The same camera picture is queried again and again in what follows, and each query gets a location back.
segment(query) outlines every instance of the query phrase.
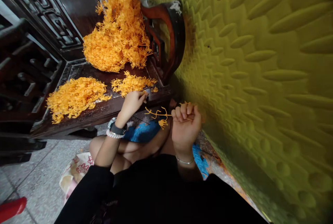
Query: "watch strap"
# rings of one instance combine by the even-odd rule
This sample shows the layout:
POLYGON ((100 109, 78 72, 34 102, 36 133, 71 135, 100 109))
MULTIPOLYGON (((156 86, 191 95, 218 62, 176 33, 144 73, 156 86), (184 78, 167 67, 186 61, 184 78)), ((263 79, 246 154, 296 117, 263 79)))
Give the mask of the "watch strap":
POLYGON ((116 135, 124 135, 127 130, 127 124, 123 128, 118 128, 114 123, 116 122, 116 118, 112 118, 108 124, 108 129, 111 133, 116 135))

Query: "person's left hand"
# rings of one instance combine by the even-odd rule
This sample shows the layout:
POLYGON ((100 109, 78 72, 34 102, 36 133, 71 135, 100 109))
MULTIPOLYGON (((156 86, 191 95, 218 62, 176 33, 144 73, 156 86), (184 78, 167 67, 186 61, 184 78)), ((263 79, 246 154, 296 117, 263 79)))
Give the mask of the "person's left hand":
POLYGON ((125 126, 131 116, 137 112, 142 103, 146 100, 146 96, 147 93, 145 91, 132 91, 126 95, 121 111, 119 112, 115 122, 116 127, 121 129, 125 126))

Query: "textured wall panel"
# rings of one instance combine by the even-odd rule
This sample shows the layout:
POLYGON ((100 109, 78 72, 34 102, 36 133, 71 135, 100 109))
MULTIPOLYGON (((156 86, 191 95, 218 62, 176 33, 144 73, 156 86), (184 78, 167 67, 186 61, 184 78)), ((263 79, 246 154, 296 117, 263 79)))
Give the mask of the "textured wall panel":
POLYGON ((333 200, 332 0, 181 1, 176 77, 227 168, 274 223, 323 223, 333 200))

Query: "orange flower pile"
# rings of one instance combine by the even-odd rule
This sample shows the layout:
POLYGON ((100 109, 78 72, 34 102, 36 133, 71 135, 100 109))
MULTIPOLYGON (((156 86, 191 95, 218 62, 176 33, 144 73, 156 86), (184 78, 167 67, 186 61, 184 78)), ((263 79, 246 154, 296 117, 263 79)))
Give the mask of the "orange flower pile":
POLYGON ((60 123, 64 115, 77 118, 82 111, 93 109, 96 101, 107 101, 106 85, 95 78, 71 79, 51 93, 47 99, 52 112, 52 123, 60 123))
POLYGON ((113 91, 121 91, 122 97, 126 97, 126 95, 131 91, 142 91, 145 87, 152 87, 157 82, 155 79, 130 75, 129 71, 125 71, 124 73, 126 75, 126 78, 114 79, 111 81, 113 91))
POLYGON ((131 62, 132 68, 144 68, 152 50, 145 33, 140 0, 102 0, 96 12, 103 12, 104 20, 83 38, 87 62, 108 72, 119 72, 127 62, 131 62))

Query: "red stool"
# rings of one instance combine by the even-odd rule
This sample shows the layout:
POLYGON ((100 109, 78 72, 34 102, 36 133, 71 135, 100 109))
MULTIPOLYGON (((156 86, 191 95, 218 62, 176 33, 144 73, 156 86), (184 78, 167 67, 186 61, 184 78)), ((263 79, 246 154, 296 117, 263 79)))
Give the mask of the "red stool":
POLYGON ((27 205, 27 198, 22 197, 18 200, 2 204, 0 206, 0 223, 23 212, 27 205))

